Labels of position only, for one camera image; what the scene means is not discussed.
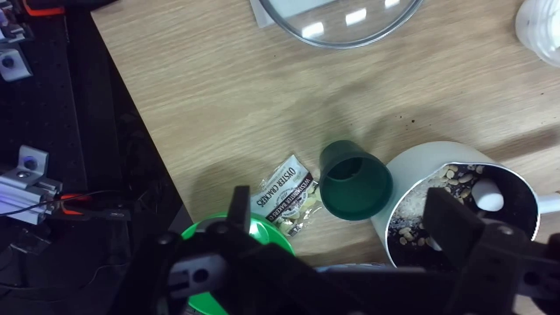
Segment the white container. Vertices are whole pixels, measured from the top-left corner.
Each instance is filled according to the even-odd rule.
[[[527,230],[530,237],[534,237],[537,232],[541,213],[560,209],[560,202],[558,202],[560,195],[537,197],[525,178],[500,165],[499,162],[474,150],[472,146],[467,146],[457,141],[427,141],[427,143],[411,146],[401,151],[397,157],[394,157],[387,164],[394,179],[394,190],[385,207],[374,216],[371,216],[374,230],[378,232],[383,242],[383,248],[394,265],[397,263],[392,256],[392,251],[388,249],[388,227],[395,209],[399,207],[401,200],[408,195],[408,192],[411,192],[418,183],[430,178],[434,172],[437,172],[441,167],[448,164],[493,165],[502,172],[507,172],[511,178],[514,178],[514,181],[518,181],[520,186],[523,186],[523,190],[528,195],[532,195],[527,200],[528,204],[523,206],[523,211],[525,209],[528,211],[525,216],[532,216],[532,221],[527,223],[527,225],[532,225],[528,227],[532,230]]]
[[[542,60],[560,66],[560,0],[525,0],[516,15],[516,34]]]

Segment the wooden desk surface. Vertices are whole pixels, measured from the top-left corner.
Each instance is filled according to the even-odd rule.
[[[427,139],[472,144],[537,192],[560,188],[560,69],[516,39],[520,0],[427,0],[353,50],[259,29],[248,0],[119,0],[94,11],[105,43],[191,214],[226,207],[296,151],[350,137],[388,160]],[[544,237],[560,228],[548,214]],[[371,223],[320,213],[294,237],[310,262],[383,258]]]

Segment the green object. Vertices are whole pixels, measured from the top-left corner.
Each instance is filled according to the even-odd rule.
[[[348,139],[332,141],[320,151],[320,197],[339,218],[362,220],[378,213],[390,197],[387,165]]]
[[[182,239],[189,239],[194,235],[198,223],[192,223],[189,228],[182,232]],[[264,216],[252,214],[248,234],[254,235],[259,242],[276,242],[285,251],[294,253],[292,244],[287,237]],[[210,291],[196,293],[189,297],[189,305],[203,315],[226,315],[227,311],[213,298]]]

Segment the small package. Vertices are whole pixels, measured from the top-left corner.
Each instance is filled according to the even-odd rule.
[[[297,234],[320,207],[318,183],[296,155],[285,158],[250,197],[250,211],[266,216],[287,235]]]

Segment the green plastic part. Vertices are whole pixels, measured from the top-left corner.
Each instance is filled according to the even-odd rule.
[[[332,141],[320,153],[320,197],[325,207],[346,220],[378,213],[392,192],[387,165],[348,139]]]

